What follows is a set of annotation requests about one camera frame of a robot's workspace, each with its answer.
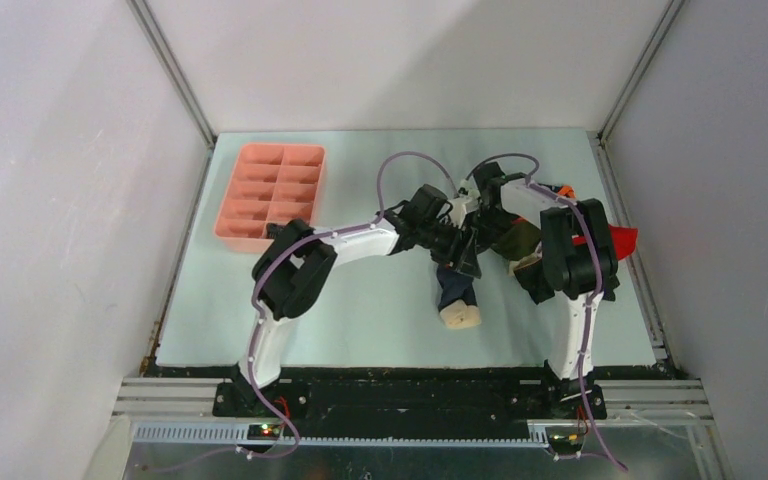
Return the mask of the navy underwear with cream waistband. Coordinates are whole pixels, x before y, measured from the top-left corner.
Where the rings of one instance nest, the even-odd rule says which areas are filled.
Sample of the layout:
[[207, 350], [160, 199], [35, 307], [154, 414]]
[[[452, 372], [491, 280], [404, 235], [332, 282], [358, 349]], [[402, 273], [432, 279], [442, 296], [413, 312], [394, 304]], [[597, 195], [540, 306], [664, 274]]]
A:
[[482, 323], [478, 308], [474, 278], [438, 266], [436, 279], [439, 285], [437, 310], [444, 326], [450, 330], [462, 330]]

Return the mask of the navy striped boxer underwear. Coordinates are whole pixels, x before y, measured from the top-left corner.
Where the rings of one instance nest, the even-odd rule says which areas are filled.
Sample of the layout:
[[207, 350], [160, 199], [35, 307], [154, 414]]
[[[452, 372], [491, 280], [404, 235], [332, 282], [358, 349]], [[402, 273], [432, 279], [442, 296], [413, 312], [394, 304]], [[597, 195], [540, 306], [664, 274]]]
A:
[[286, 225], [278, 223], [267, 223], [265, 228], [265, 237], [270, 240], [275, 240], [286, 229]]

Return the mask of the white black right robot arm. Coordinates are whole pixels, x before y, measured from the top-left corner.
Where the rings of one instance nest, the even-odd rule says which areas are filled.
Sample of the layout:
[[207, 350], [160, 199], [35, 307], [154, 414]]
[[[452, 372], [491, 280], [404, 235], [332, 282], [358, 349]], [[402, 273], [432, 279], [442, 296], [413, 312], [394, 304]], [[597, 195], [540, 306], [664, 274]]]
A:
[[508, 272], [540, 304], [562, 299], [547, 363], [559, 379], [541, 392], [545, 411], [566, 418], [582, 403], [571, 380], [593, 369], [595, 317], [604, 296], [618, 285], [618, 257], [612, 227], [597, 199], [579, 200], [566, 186], [534, 180], [531, 173], [506, 174], [497, 157], [475, 166], [461, 193], [477, 201], [466, 221], [476, 233], [476, 250], [494, 251]]

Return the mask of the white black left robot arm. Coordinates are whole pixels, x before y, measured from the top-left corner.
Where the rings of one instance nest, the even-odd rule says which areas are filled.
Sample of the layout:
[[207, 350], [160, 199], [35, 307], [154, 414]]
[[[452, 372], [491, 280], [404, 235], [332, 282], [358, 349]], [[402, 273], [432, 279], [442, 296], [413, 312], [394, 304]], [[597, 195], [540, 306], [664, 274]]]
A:
[[240, 362], [246, 382], [238, 404], [252, 416], [272, 411], [276, 390], [271, 383], [280, 376], [294, 322], [315, 304], [334, 268], [420, 247], [434, 263], [479, 278], [475, 220], [480, 204], [467, 190], [449, 198], [425, 184], [411, 199], [380, 210], [366, 223], [316, 229], [293, 219], [284, 225], [252, 270], [256, 320]]

